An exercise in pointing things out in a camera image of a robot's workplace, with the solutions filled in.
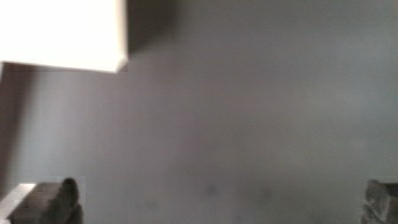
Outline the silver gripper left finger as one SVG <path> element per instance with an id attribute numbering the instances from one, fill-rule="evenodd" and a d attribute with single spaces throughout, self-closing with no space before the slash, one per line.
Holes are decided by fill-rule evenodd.
<path id="1" fill-rule="evenodd" d="M 78 184 L 22 183 L 0 200 L 0 224 L 84 224 Z"/>

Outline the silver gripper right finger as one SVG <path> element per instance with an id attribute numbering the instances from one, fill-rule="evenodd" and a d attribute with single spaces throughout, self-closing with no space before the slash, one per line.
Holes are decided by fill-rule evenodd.
<path id="1" fill-rule="evenodd" d="M 361 224 L 398 224 L 398 183 L 368 182 Z"/>

